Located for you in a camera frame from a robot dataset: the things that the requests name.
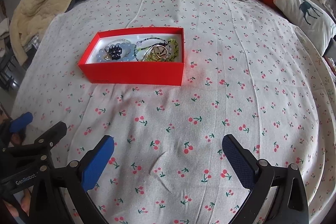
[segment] yellow fleece blanket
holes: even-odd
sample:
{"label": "yellow fleece blanket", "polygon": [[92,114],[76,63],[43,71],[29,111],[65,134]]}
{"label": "yellow fleece blanket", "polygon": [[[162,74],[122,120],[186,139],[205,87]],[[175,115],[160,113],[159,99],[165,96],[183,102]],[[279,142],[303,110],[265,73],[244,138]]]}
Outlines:
{"label": "yellow fleece blanket", "polygon": [[11,44],[20,65],[27,59],[23,46],[37,33],[42,39],[53,18],[59,13],[64,13],[70,2],[71,0],[20,1],[9,27]]}

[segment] white pillow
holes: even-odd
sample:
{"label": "white pillow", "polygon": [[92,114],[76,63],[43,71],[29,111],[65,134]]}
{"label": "white pillow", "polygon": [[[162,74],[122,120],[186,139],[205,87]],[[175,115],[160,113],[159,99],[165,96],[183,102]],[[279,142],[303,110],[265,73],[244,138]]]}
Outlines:
{"label": "white pillow", "polygon": [[306,34],[322,56],[336,35],[331,17],[310,0],[274,0],[284,15]]}

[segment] quilted blanket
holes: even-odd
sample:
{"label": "quilted blanket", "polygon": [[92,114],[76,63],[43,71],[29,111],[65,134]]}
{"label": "quilted blanket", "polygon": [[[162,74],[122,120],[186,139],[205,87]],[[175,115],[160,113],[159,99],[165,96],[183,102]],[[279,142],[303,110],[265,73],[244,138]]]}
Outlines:
{"label": "quilted blanket", "polygon": [[64,13],[70,2],[71,0],[20,1],[9,28],[10,42],[20,65],[27,60],[23,46],[36,34],[41,39],[55,15]]}
{"label": "quilted blanket", "polygon": [[[96,32],[141,26],[184,28],[182,86],[89,83],[77,62]],[[221,148],[228,133],[257,159],[299,166],[312,220],[335,193],[335,92],[301,30],[259,6],[88,0],[52,21],[13,117],[33,113],[27,142],[67,124],[52,150],[56,167],[114,137],[115,152],[89,190],[109,223],[228,223],[248,194]]]}

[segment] metal screw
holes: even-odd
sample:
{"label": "metal screw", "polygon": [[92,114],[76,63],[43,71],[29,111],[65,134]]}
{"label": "metal screw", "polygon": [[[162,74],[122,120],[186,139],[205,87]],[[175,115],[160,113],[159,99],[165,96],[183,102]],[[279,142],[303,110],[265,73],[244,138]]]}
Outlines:
{"label": "metal screw", "polygon": [[76,167],[78,165],[78,161],[77,160],[73,160],[73,161],[70,161],[70,167]]}
{"label": "metal screw", "polygon": [[259,160],[259,164],[261,165],[261,166],[267,166],[267,161],[266,160]]}
{"label": "metal screw", "polygon": [[296,164],[291,164],[291,168],[292,168],[293,170],[297,170],[297,169],[298,169],[298,167],[297,167]]}
{"label": "metal screw", "polygon": [[45,165],[42,165],[41,167],[40,167],[40,171],[46,171],[46,169],[47,169],[47,167],[45,166]]}

